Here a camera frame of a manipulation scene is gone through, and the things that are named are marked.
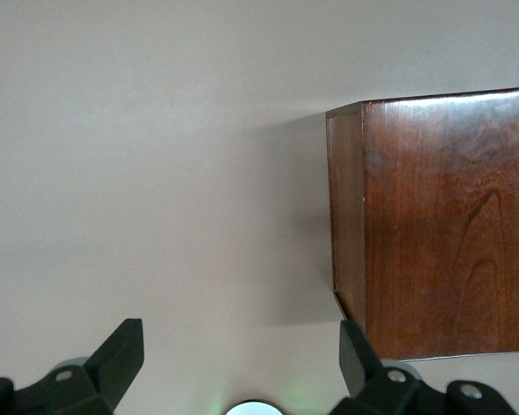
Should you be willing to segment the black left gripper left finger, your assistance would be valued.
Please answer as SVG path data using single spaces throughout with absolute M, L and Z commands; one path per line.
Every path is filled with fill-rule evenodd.
M 143 323 L 126 319 L 81 364 L 58 366 L 19 390 L 0 377 L 0 414 L 113 414 L 143 364 Z

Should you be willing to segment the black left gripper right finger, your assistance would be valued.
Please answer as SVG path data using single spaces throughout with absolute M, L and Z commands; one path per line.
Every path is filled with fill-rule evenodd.
M 339 366 L 349 391 L 332 414 L 514 414 L 496 389 L 474 380 L 454 380 L 444 392 L 398 361 L 383 362 L 360 325 L 343 320 Z

